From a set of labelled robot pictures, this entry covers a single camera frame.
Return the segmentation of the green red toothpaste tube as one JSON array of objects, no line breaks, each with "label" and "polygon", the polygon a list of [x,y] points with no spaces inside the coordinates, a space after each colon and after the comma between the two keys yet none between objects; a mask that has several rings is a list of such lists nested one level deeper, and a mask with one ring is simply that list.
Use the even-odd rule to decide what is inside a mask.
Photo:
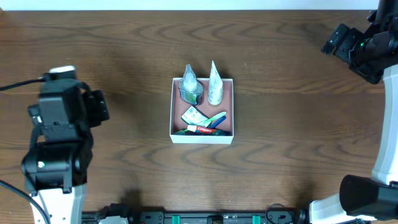
[{"label": "green red toothpaste tube", "polygon": [[188,125],[187,128],[181,129],[174,133],[174,135],[181,136],[231,136],[230,131],[224,131],[222,129],[213,129],[203,126]]}]

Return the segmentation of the green white toothbrush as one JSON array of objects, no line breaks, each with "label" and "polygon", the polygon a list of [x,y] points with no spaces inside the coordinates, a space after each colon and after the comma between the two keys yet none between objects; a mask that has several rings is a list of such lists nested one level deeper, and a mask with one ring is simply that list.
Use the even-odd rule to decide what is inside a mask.
[{"label": "green white toothbrush", "polygon": [[225,111],[220,112],[220,113],[214,115],[214,116],[211,117],[211,118],[208,118],[208,119],[206,119],[206,120],[204,120],[204,121],[201,121],[201,122],[197,123],[197,126],[206,126],[207,123],[210,123],[210,122],[212,122],[212,121],[214,121],[214,120],[217,120],[217,119],[223,117],[225,114],[226,114]]}]

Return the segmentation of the blue disposable razor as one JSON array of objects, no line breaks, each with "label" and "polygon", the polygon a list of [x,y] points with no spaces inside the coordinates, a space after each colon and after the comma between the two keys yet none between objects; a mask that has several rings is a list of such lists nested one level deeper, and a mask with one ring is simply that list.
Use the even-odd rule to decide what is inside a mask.
[{"label": "blue disposable razor", "polygon": [[210,125],[210,128],[215,129],[218,125],[220,125],[224,120],[226,119],[226,116],[222,116],[221,118],[217,119],[214,123]]}]

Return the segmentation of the white patterned cream tube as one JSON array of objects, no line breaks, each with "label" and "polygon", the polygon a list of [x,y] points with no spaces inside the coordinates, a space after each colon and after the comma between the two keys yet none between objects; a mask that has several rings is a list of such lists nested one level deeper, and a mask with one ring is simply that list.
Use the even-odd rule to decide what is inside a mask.
[{"label": "white patterned cream tube", "polygon": [[223,81],[218,73],[215,62],[211,62],[211,71],[208,86],[208,102],[211,105],[219,105],[223,97]]}]

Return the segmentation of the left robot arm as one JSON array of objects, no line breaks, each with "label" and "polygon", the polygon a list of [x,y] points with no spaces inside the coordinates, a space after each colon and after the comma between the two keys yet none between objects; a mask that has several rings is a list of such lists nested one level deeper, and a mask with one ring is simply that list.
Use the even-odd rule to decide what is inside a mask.
[{"label": "left robot arm", "polygon": [[35,222],[81,223],[93,157],[91,129],[109,118],[104,96],[76,79],[50,80],[28,112],[34,128],[21,169],[39,205]]}]

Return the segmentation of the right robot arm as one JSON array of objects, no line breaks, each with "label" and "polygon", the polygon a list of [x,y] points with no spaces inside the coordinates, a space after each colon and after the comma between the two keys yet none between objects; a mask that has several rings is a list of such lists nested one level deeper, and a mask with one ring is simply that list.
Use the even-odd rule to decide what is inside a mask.
[{"label": "right robot arm", "polygon": [[346,175],[338,192],[312,201],[309,223],[370,223],[397,219],[397,29],[373,22],[366,32],[340,24],[322,49],[368,83],[384,88],[381,135],[371,173]]}]

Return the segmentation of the green white soap box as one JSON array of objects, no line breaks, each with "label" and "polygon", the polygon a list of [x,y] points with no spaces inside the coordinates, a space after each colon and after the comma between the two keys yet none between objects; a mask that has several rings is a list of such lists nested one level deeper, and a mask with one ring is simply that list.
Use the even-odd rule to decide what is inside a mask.
[{"label": "green white soap box", "polygon": [[189,125],[197,125],[198,123],[201,123],[203,126],[208,127],[211,124],[211,121],[206,122],[207,119],[208,117],[194,106],[189,107],[189,109],[181,115],[181,120]]}]

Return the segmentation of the clear pump soap bottle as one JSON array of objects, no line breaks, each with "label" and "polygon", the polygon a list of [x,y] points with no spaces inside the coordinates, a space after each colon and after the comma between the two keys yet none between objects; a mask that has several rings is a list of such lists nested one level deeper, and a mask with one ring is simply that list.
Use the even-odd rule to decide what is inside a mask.
[{"label": "clear pump soap bottle", "polygon": [[183,101],[191,105],[200,105],[203,103],[204,89],[197,80],[190,64],[185,67],[183,78],[179,81],[178,89]]}]

